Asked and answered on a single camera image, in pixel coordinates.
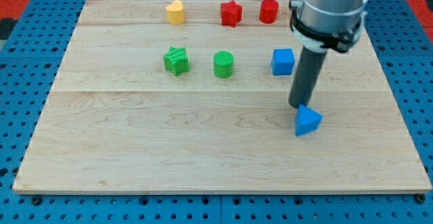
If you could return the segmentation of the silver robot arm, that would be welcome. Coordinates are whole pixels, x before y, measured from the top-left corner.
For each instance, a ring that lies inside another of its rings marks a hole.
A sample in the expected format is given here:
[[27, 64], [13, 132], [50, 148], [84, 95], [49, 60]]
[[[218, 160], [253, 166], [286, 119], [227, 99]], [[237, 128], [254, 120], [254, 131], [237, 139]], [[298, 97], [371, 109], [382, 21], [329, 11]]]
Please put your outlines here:
[[290, 0], [290, 29], [310, 51], [346, 53], [364, 29], [367, 0]]

